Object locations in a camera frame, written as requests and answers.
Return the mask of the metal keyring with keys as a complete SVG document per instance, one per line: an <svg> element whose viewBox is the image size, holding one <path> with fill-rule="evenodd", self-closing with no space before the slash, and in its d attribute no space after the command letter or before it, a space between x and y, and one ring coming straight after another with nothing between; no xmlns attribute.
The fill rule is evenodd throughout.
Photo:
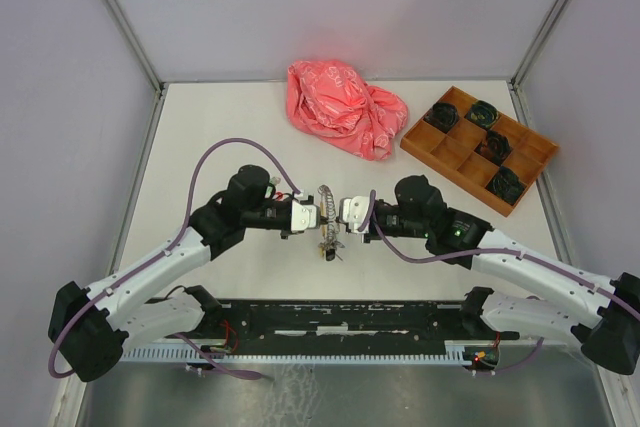
<svg viewBox="0 0 640 427"><path fill-rule="evenodd" d="M319 244L321 254L327 262L336 259L341 260L339 250L344 248L344 244L339 239L340 227L334 195L326 184L318 187L318 194L320 196L321 232L323 236L323 240Z"/></svg>

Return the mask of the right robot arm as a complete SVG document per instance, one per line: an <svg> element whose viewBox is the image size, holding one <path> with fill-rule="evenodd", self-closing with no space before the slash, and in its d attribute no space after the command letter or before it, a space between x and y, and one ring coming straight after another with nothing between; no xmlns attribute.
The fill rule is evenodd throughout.
<svg viewBox="0 0 640 427"><path fill-rule="evenodd" d="M516 332L576 345L598 366L621 375L639 360L639 279L589 272L544 256L489 222L446 204L425 176L395 186L396 201L374 192L344 202L342 218L364 241L421 239L426 263L459 265L505 280L529 293L510 300L492 288L475 288L458 315L467 336Z"/></svg>

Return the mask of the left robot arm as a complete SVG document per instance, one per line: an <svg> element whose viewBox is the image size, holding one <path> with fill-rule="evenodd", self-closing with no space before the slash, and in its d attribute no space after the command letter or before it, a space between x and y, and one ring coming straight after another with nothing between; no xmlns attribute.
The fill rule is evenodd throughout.
<svg viewBox="0 0 640 427"><path fill-rule="evenodd" d="M276 199L267 193L270 185L265 169L243 166L225 190L189 214L175 237L152 253L87 287L74 281L61 287L48 328L49 360L63 356L73 374L91 382L139 345L189 331L201 337L215 334L221 313L203 289L189 289L175 299L153 297L240 243L249 228L288 237L318 227L312 197Z"/></svg>

